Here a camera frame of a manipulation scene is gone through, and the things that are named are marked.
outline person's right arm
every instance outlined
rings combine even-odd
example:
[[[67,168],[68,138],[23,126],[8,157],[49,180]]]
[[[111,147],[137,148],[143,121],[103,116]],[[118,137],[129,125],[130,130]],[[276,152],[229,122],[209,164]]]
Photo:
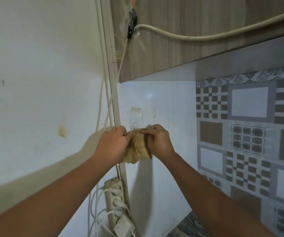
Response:
[[[167,130],[156,124],[142,130],[148,148],[171,172],[193,212],[211,237],[273,237],[257,219],[195,171],[177,154]]]

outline patterned wallpaper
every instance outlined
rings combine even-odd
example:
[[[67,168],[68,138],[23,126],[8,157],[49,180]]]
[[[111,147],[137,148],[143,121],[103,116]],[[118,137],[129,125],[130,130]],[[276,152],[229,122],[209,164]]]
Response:
[[[284,237],[284,68],[196,86],[199,172]]]

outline person's left hand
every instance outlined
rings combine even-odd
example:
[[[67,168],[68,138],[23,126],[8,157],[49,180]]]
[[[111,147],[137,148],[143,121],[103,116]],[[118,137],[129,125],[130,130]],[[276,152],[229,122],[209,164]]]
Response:
[[[113,127],[110,132],[105,131],[99,139],[95,156],[104,159],[113,166],[122,162],[123,155],[131,140],[132,133],[128,133],[124,126]]]

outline yellow cloth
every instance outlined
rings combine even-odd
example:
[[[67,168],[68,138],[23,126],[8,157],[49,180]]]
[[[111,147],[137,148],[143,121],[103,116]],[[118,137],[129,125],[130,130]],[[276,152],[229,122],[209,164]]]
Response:
[[[140,159],[152,158],[151,151],[147,147],[147,135],[143,135],[141,130],[143,129],[130,131],[132,139],[125,151],[123,162],[135,164]]]

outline wood grain cabinet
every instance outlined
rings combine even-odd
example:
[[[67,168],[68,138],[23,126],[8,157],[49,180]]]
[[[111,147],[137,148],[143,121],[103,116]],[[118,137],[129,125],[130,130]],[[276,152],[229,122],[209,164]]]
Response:
[[[118,56],[123,52],[123,27],[129,1],[110,0]],[[139,24],[149,24],[179,35],[205,36],[280,15],[284,13],[284,0],[136,0],[136,12]],[[177,41],[146,29],[139,32],[139,36],[129,43],[120,82],[283,35],[284,22],[208,42]]]

